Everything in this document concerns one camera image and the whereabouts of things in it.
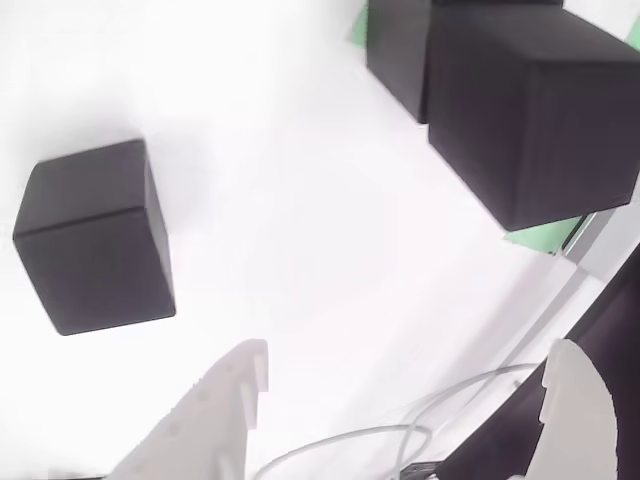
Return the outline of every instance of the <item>white cable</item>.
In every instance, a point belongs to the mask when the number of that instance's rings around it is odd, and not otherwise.
[[[422,433],[425,436],[424,442],[420,445],[420,448],[415,451],[413,455],[408,459],[409,462],[413,462],[420,455],[422,455],[427,448],[429,448],[429,444],[431,443],[431,439],[433,437],[431,430],[426,427],[421,427],[419,425],[387,425],[382,427],[371,427],[365,428],[363,430],[355,430],[353,432],[342,433],[340,435],[335,435],[333,437],[325,438],[323,440],[318,440],[317,442],[309,443],[304,445],[303,447],[296,448],[295,450],[291,450],[284,455],[271,460],[264,467],[258,470],[253,477],[254,480],[260,480],[266,473],[276,468],[278,465],[290,460],[293,457],[298,455],[302,455],[303,453],[309,452],[311,450],[315,450],[317,448],[326,447],[328,445],[333,445],[334,443],[342,442],[344,440],[350,440],[352,438],[365,437],[368,435],[376,435],[378,433],[386,433],[386,432],[403,432],[407,431],[411,428],[411,432]],[[384,477],[387,478],[389,475],[393,473],[393,470],[384,474]]]
[[[410,463],[413,462],[413,459],[404,460],[404,452],[407,449],[407,445],[409,444],[409,440],[411,439],[411,435],[415,431],[418,423],[422,420],[427,413],[436,408],[438,405],[446,402],[454,395],[457,395],[461,391],[475,385],[476,383],[487,380],[493,376],[504,375],[506,373],[518,372],[522,370],[533,370],[538,367],[538,364],[535,363],[524,363],[521,365],[511,365],[508,367],[498,368],[491,372],[481,373],[479,375],[475,375],[474,377],[468,378],[467,380],[463,380],[460,383],[456,383],[455,385],[445,388],[444,390],[434,392],[432,394],[424,397],[422,403],[427,402],[427,405],[422,409],[422,411],[416,416],[416,418],[411,422],[409,428],[406,430],[404,437],[402,438],[402,442],[400,443],[400,448],[398,449],[398,455],[396,456],[396,465],[393,469],[392,478],[398,480],[400,478],[400,472]]]
[[[376,435],[378,433],[404,431],[405,434],[404,434],[404,437],[402,438],[400,448],[398,449],[398,455],[396,457],[396,463],[394,465],[394,468],[391,471],[386,472],[384,475],[381,476],[381,478],[388,478],[389,476],[391,476],[392,479],[398,480],[400,478],[400,471],[402,471],[407,465],[413,463],[427,450],[427,448],[429,448],[429,444],[431,443],[431,440],[433,438],[433,431],[427,427],[422,427],[418,425],[420,420],[422,420],[422,418],[425,417],[427,413],[429,413],[432,409],[434,409],[438,405],[446,402],[447,400],[449,400],[451,397],[458,394],[459,392],[483,380],[489,379],[493,376],[504,375],[505,373],[517,372],[521,370],[532,370],[537,367],[538,365],[533,363],[525,363],[522,365],[512,365],[509,367],[498,368],[491,372],[481,373],[474,377],[468,378],[466,380],[463,380],[460,383],[456,383],[455,385],[449,388],[445,388],[444,390],[434,392],[427,395],[426,397],[423,397],[420,403],[422,404],[426,403],[426,406],[420,411],[420,413],[416,416],[413,422],[411,422],[411,424],[409,425],[387,425],[387,426],[381,426],[381,427],[365,428],[362,430],[355,430],[353,432],[342,433],[340,435],[335,435],[333,437],[325,438],[323,440],[318,440],[317,442],[309,443],[302,447],[296,448],[295,450],[291,450],[290,452],[285,453],[284,455],[274,460],[271,460],[269,463],[267,463],[264,467],[260,468],[260,470],[256,472],[254,476],[254,480],[260,480],[268,472],[276,468],[278,465],[290,460],[291,458],[296,457],[298,455],[302,455],[303,453],[309,452],[311,450],[315,450],[317,448],[326,447],[328,445],[333,445],[334,443],[350,440],[353,438],[364,437],[368,435]],[[425,440],[422,443],[422,445],[420,445],[420,448],[418,448],[411,456],[404,459],[403,457],[404,457],[405,450],[407,449],[407,445],[409,444],[411,435],[413,435],[414,432],[423,434],[425,436]]]

